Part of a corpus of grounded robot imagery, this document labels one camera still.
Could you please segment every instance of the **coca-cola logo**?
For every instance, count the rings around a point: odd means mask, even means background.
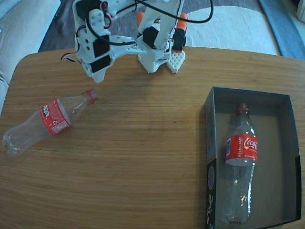
[[[42,107],[42,110],[43,110],[43,116],[46,118],[50,115],[50,112],[49,112],[49,109],[48,109],[48,106],[45,105]]]
[[[257,150],[257,141],[251,140],[250,137],[248,137],[245,141],[244,141],[244,148],[245,149],[255,149]]]

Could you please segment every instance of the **white robotic arm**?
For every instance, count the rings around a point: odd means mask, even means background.
[[[180,16],[184,0],[143,0],[150,5]],[[167,63],[177,72],[185,53],[172,53],[175,18],[147,8],[139,25],[137,40],[131,37],[112,36],[111,22],[139,7],[137,0],[75,0],[75,49],[85,72],[96,83],[104,79],[105,72],[115,59],[126,54],[137,54],[148,73],[155,72]]]

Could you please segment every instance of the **open cardboard box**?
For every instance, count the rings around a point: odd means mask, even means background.
[[[252,212],[244,224],[221,221],[226,195],[224,146],[237,103],[247,103],[258,137]],[[301,217],[301,168],[290,96],[212,88],[205,103],[207,131],[206,229],[268,228]]]

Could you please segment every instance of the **wooden table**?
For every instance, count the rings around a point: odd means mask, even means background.
[[[1,136],[58,96],[100,96],[75,127],[18,158],[0,153],[0,228],[203,229],[205,118],[212,86],[290,94],[305,175],[305,62],[186,48],[178,72],[147,74],[125,56],[95,84],[65,51],[18,65],[0,119]],[[302,220],[282,228],[305,228]]]

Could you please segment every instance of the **plastic bottle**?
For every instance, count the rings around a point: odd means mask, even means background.
[[[236,123],[227,139],[225,155],[226,201],[224,223],[244,223],[251,213],[251,189],[257,161],[257,137],[246,104],[236,107]]]
[[[60,97],[41,107],[24,123],[9,129],[2,144],[10,156],[23,154],[37,142],[71,126],[84,109],[98,99],[94,89],[80,95]]]

